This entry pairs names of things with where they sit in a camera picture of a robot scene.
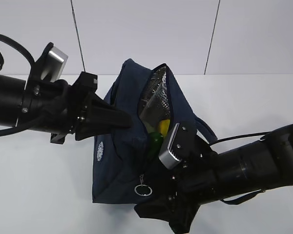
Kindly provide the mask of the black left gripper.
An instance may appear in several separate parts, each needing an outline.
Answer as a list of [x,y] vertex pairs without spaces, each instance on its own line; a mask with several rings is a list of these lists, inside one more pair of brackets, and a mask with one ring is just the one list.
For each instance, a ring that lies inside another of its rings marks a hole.
[[98,76],[81,72],[72,84],[64,79],[29,78],[23,98],[21,123],[41,116],[42,122],[30,130],[51,134],[50,142],[63,144],[68,134],[75,133],[75,140],[109,134],[115,129],[132,126],[131,116],[109,105],[95,94]]

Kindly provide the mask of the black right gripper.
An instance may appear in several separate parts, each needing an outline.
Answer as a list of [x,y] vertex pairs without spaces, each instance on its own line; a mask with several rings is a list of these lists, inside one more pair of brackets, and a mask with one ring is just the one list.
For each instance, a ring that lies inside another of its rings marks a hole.
[[209,146],[173,146],[172,188],[134,206],[140,218],[170,219],[174,234],[188,234],[199,206],[224,198],[219,154]]

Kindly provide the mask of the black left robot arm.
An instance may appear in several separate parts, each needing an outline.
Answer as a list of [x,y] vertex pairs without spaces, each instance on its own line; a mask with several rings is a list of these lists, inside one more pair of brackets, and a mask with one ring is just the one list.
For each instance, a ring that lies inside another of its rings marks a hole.
[[50,142],[64,144],[132,126],[129,114],[96,95],[98,77],[81,72],[77,80],[22,80],[0,75],[0,137],[26,130],[50,133]]

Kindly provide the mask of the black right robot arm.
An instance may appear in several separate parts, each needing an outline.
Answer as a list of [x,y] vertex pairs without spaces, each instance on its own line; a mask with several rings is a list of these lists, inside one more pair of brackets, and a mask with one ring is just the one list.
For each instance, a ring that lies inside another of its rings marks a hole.
[[153,196],[137,204],[135,212],[185,234],[202,205],[215,201],[239,205],[265,191],[293,186],[293,124],[217,153],[193,126],[180,122],[156,161],[159,168],[148,182]]

